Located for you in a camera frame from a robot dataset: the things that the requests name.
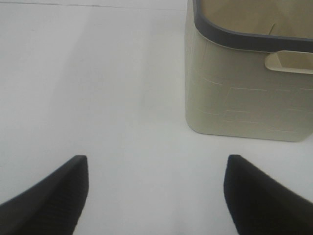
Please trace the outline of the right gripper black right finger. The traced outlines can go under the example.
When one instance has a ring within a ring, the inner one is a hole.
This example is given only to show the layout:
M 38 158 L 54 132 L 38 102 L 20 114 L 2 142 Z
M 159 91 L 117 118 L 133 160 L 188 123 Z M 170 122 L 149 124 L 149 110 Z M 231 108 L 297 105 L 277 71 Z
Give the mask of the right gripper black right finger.
M 311 235 L 313 204 L 240 155 L 230 155 L 224 198 L 240 235 Z

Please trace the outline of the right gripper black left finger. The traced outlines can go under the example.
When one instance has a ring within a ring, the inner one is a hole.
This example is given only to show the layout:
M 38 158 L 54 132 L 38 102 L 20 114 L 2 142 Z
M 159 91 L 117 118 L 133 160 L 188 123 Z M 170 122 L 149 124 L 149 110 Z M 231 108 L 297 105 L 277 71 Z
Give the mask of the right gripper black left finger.
M 71 235 L 88 195 L 88 159 L 74 156 L 0 206 L 2 235 Z

